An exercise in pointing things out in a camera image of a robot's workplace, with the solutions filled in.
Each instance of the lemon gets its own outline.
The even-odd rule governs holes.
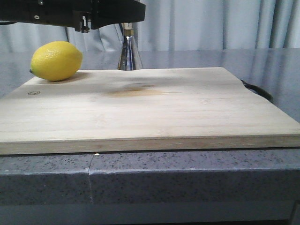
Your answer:
[[[39,47],[32,55],[30,71],[49,81],[61,81],[74,75],[83,54],[67,41],[53,41]]]

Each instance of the gray granite countertop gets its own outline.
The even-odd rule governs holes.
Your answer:
[[[31,55],[0,53],[0,97],[32,77]],[[115,69],[119,55],[85,52],[82,69]],[[300,122],[300,49],[141,52],[141,58],[144,68],[225,67],[268,91]],[[29,205],[257,201],[272,203],[270,209],[285,202],[281,214],[266,219],[287,219],[299,199],[300,148],[0,157],[0,218],[1,209]]]

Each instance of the white curtain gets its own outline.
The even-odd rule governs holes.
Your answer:
[[[298,48],[300,0],[141,0],[140,51]],[[0,52],[34,51],[68,40],[81,51],[119,51],[117,24],[88,34],[74,28],[17,23],[0,26]]]

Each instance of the wooden cutting board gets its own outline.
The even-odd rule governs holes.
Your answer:
[[[0,154],[300,146],[300,124],[224,68],[82,70],[0,100]]]

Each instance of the black handle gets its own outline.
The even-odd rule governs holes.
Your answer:
[[[264,89],[260,88],[260,87],[257,87],[255,85],[252,85],[252,84],[249,84],[243,80],[240,80],[242,81],[243,85],[248,88],[248,89],[251,89],[253,91],[255,91],[258,95],[264,97],[265,99],[267,99],[268,101],[270,102],[273,102],[273,96],[270,95],[268,92],[266,92]]]

